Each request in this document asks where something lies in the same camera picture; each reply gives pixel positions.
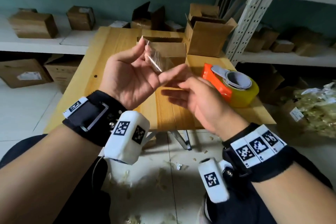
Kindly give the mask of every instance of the wooden table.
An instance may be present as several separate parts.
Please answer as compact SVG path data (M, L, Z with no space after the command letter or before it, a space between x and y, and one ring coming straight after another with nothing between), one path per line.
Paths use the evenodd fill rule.
M184 33L177 32L100 27L48 125L44 129L44 133L49 133L61 124L64 119L62 113L69 106L82 96L87 96L98 89L107 59L115 53L133 47L137 42L137 37L142 35L184 38ZM186 63L190 65L195 74L200 75L205 62L220 65L227 69L234 69L227 58L187 55ZM161 95L161 88L156 90L136 110L150 121L151 130L173 131L203 128L188 110L169 103L167 97ZM236 111L249 122L275 124L275 121L258 98L251 103L250 107L237 108Z

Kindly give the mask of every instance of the gray wire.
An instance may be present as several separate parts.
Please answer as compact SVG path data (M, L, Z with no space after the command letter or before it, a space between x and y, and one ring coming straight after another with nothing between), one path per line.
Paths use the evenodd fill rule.
M101 156L100 159L98 159L97 163L95 164L95 166L94 166L94 168L93 168L93 171L92 171L92 178L91 178L92 190L93 190L93 175L94 175L94 173L95 173L95 170L96 170L96 167L97 167L99 161L101 161L101 159L104 158L104 157L105 157L105 155Z

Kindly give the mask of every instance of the tile floor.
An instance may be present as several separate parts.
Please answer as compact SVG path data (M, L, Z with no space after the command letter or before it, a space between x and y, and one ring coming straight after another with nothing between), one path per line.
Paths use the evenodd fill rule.
M0 80L0 158L18 141L43 132L62 94L54 83L11 89ZM141 216L146 224L194 224L205 192L197 164L221 158L220 139L205 130L188 131L192 151L185 151L170 133L157 135L133 166L109 162L103 189L111 195L113 223ZM336 187L336 147L298 148ZM172 163L188 166L183 170Z

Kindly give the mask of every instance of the white plastic casing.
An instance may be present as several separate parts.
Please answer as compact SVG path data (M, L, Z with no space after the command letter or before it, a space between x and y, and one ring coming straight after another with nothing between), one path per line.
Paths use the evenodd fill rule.
M217 163L215 158L207 158L201 161L198 166L204 187L213 203L225 202L230 198L222 171L225 167L232 167L232 165L222 162L226 161L222 160L220 163Z
M137 111L122 113L105 145L105 157L134 164L147 142L149 127L149 120Z

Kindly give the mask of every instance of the orange tape dispenser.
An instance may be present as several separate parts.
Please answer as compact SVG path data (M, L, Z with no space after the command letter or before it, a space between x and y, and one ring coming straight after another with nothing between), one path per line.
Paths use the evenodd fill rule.
M247 75L205 63L203 79L208 80L232 107L247 107L259 93L257 83Z

